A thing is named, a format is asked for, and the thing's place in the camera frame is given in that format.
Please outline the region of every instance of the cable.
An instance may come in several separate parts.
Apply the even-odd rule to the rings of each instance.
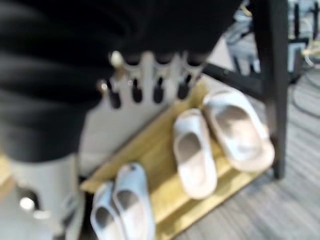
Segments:
[[[313,68],[309,68],[303,76],[305,76],[305,79],[311,83],[311,85],[317,89],[320,89],[320,84],[317,84],[315,83],[314,81],[311,80],[310,76],[308,75],[308,71],[311,70]],[[291,94],[292,94],[292,98],[291,98],[291,103],[292,105],[298,109],[300,112],[304,113],[304,114],[307,114],[311,117],[314,117],[314,118],[317,118],[317,119],[320,119],[320,113],[317,114],[317,113],[314,113],[313,111],[310,111],[308,109],[306,109],[304,106],[301,106],[299,101],[297,101],[297,98],[296,98],[296,91],[297,91],[297,87],[299,86],[298,85],[298,82],[296,84],[294,84],[292,86],[292,91],[291,91]]]
[[[317,88],[317,89],[320,89],[320,84],[319,84],[319,83],[316,83],[316,81],[314,81],[314,80],[309,76],[308,73],[305,73],[304,76],[305,76],[305,79],[306,79],[313,87],[315,87],[315,88]]]

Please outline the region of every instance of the wooden floor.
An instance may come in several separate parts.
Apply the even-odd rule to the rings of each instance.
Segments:
[[[310,73],[317,77],[320,72]],[[320,239],[320,119],[298,111],[288,96],[286,176],[272,171],[248,185],[176,240]],[[320,89],[305,78],[294,92],[302,107],[320,114]],[[264,106],[251,99],[265,121]]]

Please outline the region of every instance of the yellow wooden board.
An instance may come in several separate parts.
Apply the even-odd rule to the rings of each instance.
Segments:
[[[14,185],[9,162],[0,152],[0,201],[10,192]]]
[[[262,172],[250,174],[234,170],[216,140],[211,137],[212,152],[219,177],[215,193],[204,200],[193,200],[183,191],[172,149],[172,128],[176,117],[183,111],[194,107],[202,109],[201,103],[206,93],[207,87],[200,81],[188,100],[178,101],[162,113],[108,163],[83,182],[81,188],[94,194],[103,182],[115,179],[122,165],[139,162],[148,178],[150,199],[157,225],[157,239],[168,240],[256,179]]]

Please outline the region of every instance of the black fabric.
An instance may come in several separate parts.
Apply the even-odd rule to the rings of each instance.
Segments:
[[[208,52],[240,0],[0,0],[0,145],[15,160],[76,152],[113,50]]]

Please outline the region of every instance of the white slide sandal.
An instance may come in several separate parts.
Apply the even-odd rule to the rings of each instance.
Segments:
[[[184,111],[174,126],[173,152],[184,191],[204,199],[217,187],[218,174],[206,121],[197,108]]]
[[[112,182],[106,182],[93,197],[90,221],[99,240],[126,240],[120,215],[113,203],[113,188]]]
[[[232,88],[211,92],[203,105],[211,130],[235,169],[258,172],[272,165],[274,146],[242,92]]]
[[[149,199],[147,176],[138,163],[123,166],[116,177],[113,201],[128,240],[154,240],[156,225]]]

